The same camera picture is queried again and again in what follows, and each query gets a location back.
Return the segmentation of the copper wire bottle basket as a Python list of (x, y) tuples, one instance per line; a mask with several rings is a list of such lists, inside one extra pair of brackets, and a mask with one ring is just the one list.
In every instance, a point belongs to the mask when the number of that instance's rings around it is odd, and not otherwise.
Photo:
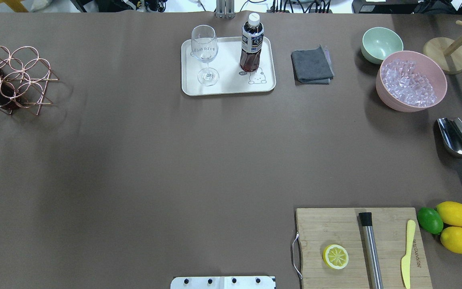
[[(0, 80), (15, 90), (14, 99), (20, 106), (16, 110), (37, 116), (42, 107), (53, 105), (47, 97), (47, 89), (50, 83), (59, 82), (59, 77), (36, 48), (24, 46), (11, 51), (0, 46), (0, 68), (5, 73)], [(12, 115), (16, 110), (0, 108), (0, 112), (6, 115)]]

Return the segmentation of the white rabbit serving tray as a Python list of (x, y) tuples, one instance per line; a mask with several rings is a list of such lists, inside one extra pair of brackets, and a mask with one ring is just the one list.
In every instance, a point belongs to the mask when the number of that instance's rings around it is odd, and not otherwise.
[(181, 46), (181, 88), (189, 96), (262, 93), (276, 86), (276, 74), (269, 38), (264, 37), (257, 71), (249, 73), (239, 66), (241, 37), (219, 38), (219, 51), (210, 63), (217, 70), (219, 80), (213, 86), (203, 86), (197, 79), (205, 64), (191, 55), (191, 41)]

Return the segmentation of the clear wine glass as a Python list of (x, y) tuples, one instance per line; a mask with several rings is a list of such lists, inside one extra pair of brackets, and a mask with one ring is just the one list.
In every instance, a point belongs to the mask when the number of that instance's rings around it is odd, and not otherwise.
[(198, 73), (198, 81), (203, 86), (213, 86), (219, 80), (219, 73), (209, 67), (218, 54), (216, 31), (207, 24), (200, 24), (191, 32), (191, 55), (206, 65)]

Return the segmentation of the folded grey cloth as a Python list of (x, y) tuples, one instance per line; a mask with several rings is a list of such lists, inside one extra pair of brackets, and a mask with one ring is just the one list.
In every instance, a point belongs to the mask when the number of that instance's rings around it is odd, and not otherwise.
[(330, 84), (335, 77), (327, 47), (291, 53), (296, 80), (302, 84)]

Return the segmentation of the half lemon slice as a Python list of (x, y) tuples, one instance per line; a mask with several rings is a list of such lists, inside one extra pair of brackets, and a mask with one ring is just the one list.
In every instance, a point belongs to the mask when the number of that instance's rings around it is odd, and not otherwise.
[(328, 267), (340, 270), (344, 269), (348, 265), (349, 254), (343, 246), (330, 244), (324, 249), (322, 259)]

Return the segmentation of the mint green bowl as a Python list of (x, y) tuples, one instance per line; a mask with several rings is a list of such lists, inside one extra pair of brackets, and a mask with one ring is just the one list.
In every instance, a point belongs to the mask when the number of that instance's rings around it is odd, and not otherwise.
[(381, 64), (389, 55), (403, 49), (403, 40), (389, 28), (373, 27), (363, 34), (361, 52), (373, 64)]

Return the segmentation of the steel muddler black tip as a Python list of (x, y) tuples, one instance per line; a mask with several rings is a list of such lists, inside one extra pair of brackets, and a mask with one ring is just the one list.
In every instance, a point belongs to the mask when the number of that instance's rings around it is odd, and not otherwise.
[(383, 289), (383, 279), (381, 276), (377, 245), (373, 230), (372, 212), (360, 212), (358, 216), (363, 228), (363, 234), (365, 235), (365, 247), (367, 249), (367, 261), (370, 269), (372, 288)]

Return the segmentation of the pink bowl of ice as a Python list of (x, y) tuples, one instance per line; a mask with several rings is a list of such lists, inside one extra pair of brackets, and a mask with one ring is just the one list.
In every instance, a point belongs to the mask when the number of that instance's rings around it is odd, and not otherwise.
[(376, 91), (394, 110), (416, 112), (436, 106), (447, 93), (441, 68), (429, 57), (414, 51), (390, 54), (381, 64)]

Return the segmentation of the yellow plastic knife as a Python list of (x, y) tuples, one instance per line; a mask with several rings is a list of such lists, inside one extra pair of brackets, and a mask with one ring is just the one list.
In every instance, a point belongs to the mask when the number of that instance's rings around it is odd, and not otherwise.
[(400, 271), (403, 278), (403, 285), (406, 289), (411, 288), (410, 266), (412, 260), (412, 247), (415, 235), (416, 223), (414, 220), (407, 220), (405, 233), (405, 254), (400, 261)]

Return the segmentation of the green lime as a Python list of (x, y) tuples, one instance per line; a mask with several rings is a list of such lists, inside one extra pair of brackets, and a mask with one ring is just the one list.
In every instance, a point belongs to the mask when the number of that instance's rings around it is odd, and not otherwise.
[(444, 229), (444, 222), (441, 216), (433, 208), (420, 208), (417, 212), (417, 220), (420, 227), (431, 234), (439, 235)]

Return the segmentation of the steel ice scoop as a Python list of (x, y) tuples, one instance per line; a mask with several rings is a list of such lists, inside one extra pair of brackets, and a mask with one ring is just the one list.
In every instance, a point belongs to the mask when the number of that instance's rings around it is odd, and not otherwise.
[(460, 118), (439, 118), (438, 126), (447, 151), (462, 159), (462, 120)]

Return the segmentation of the yellow lemon upper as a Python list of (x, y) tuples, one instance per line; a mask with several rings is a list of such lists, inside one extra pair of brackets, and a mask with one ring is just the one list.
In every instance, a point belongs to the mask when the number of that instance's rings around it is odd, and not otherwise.
[(435, 210), (445, 224), (462, 227), (462, 203), (444, 201), (439, 203)]

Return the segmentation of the yellow lemon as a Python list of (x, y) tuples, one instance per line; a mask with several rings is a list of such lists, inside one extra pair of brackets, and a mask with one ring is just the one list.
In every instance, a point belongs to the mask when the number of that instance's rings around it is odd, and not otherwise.
[(462, 227), (462, 203), (444, 201), (439, 203), (435, 210), (445, 224)]
[(440, 234), (440, 241), (449, 251), (462, 254), (462, 227), (445, 228)]

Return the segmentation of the wooden cup tree stand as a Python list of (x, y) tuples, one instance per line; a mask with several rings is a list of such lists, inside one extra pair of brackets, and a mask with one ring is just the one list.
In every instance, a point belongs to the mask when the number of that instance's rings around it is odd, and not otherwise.
[[(462, 20), (455, 24), (462, 26)], [(427, 41), (423, 54), (435, 61), (445, 74), (462, 72), (462, 34), (456, 39), (438, 37)]]

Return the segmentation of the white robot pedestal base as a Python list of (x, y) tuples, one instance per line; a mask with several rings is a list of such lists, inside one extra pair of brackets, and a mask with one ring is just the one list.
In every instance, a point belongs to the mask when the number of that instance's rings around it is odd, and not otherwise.
[(205, 276), (173, 278), (171, 289), (276, 289), (271, 276)]

